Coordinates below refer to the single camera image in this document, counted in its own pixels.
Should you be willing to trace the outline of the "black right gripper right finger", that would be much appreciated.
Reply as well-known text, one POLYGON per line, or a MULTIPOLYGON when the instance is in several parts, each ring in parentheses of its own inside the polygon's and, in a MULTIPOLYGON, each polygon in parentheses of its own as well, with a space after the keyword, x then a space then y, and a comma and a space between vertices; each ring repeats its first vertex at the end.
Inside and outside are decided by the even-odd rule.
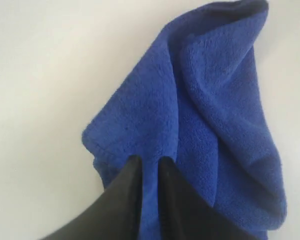
POLYGON ((205 202, 169 157, 158 163, 158 213, 163 240, 250 239, 205 202))

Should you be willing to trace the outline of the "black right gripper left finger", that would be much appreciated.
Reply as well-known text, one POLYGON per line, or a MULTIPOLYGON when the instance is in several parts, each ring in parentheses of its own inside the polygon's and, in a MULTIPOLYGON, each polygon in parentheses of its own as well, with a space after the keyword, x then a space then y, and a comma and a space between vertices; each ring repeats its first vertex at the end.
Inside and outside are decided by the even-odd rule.
POLYGON ((90 207, 45 239, 136 240, 140 229, 142 199, 142 159, 132 155, 90 207))

